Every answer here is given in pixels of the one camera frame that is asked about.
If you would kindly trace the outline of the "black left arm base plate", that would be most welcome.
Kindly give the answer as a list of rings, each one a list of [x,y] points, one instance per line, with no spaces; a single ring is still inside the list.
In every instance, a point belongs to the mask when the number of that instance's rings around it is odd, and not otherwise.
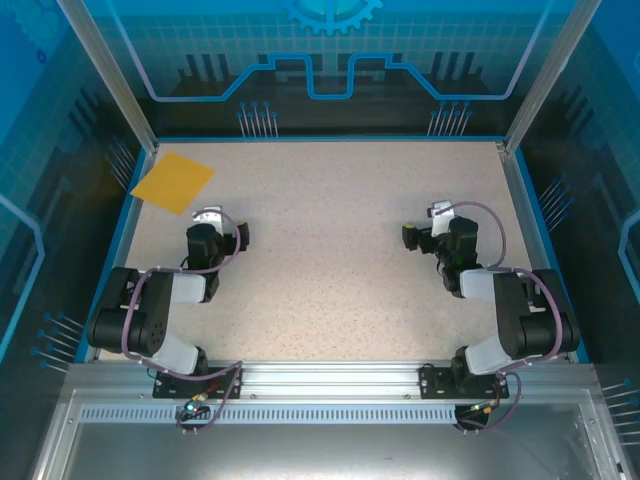
[[[158,372],[152,396],[156,399],[191,399],[194,395],[204,393],[208,399],[222,400],[228,389],[229,398],[239,399],[242,386],[243,371],[232,370],[225,375],[206,381],[187,381],[177,379]]]

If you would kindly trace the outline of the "orange cloth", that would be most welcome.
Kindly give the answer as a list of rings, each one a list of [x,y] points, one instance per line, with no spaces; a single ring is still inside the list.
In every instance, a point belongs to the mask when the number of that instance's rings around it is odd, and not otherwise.
[[[211,167],[169,152],[156,161],[131,194],[172,214],[181,215],[214,174]]]

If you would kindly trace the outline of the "aluminium table edge rail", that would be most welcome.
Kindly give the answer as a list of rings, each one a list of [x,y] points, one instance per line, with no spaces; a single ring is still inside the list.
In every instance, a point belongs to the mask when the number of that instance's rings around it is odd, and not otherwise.
[[[516,216],[518,218],[524,244],[526,246],[530,265],[533,269],[551,268],[547,261],[543,259],[543,251],[539,243],[538,229],[535,225],[535,218],[526,195],[522,177],[519,173],[515,153],[508,153],[505,145],[500,142],[497,143],[497,148]],[[564,288],[563,293],[567,300],[569,300],[568,293],[565,293]]]

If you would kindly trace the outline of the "blue table edge strip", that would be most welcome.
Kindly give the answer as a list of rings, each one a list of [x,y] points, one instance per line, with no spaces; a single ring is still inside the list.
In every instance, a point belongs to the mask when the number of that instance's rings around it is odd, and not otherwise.
[[[114,267],[119,267],[126,263],[143,204],[143,201],[134,197],[131,194],[131,191],[140,179],[149,171],[155,161],[155,156],[156,154],[154,152],[149,153],[147,150],[142,148],[136,160],[131,182],[125,195],[122,209],[107,251],[104,268],[98,280],[95,295],[87,315],[85,331],[80,340],[79,347],[76,350],[74,359],[75,363],[91,362],[95,358],[96,349],[91,347],[87,340],[89,324],[93,314],[96,312],[111,270]]]
[[[516,163],[519,169],[519,173],[523,180],[526,195],[528,197],[529,204],[531,206],[533,216],[535,218],[535,225],[538,229],[539,243],[543,251],[543,259],[547,261],[547,263],[552,269],[557,271],[557,273],[559,274],[562,286],[565,290],[565,293],[568,293],[566,282],[561,273],[561,268],[558,263],[557,255],[552,244],[550,233],[547,228],[546,221],[544,220],[542,207],[538,199],[538,194],[535,191],[533,181],[529,173],[529,169],[527,167],[524,155],[520,148],[516,150],[515,158],[516,158]]]

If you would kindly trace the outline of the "aluminium frame post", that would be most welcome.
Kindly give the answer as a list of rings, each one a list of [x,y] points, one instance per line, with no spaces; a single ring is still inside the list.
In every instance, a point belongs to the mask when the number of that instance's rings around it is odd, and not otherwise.
[[[82,0],[56,0],[140,145],[151,154],[157,138],[116,59]]]
[[[505,136],[504,153],[514,157],[602,0],[576,0],[531,89]]]

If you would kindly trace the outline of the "long aluminium base rail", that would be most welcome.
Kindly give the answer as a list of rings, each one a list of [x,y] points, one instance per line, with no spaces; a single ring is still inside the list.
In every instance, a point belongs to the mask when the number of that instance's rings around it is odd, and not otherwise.
[[[421,399],[421,362],[248,362],[240,399],[256,403],[402,403]],[[516,371],[529,404],[579,403],[602,396],[595,368],[563,361]],[[69,368],[61,398],[140,403],[154,381],[136,363],[105,361]]]

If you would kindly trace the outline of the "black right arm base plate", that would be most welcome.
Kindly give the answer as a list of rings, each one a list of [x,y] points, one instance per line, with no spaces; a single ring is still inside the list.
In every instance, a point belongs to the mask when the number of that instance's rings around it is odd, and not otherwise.
[[[507,383],[494,374],[477,376],[459,366],[424,364],[418,371],[418,386],[423,400],[502,400],[510,397]]]

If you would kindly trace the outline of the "steel tray panel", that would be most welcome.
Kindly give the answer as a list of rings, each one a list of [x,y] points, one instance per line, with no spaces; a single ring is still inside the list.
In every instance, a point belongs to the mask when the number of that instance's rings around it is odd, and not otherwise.
[[[58,405],[29,480],[640,480],[601,406],[523,401],[498,427],[91,424]]]

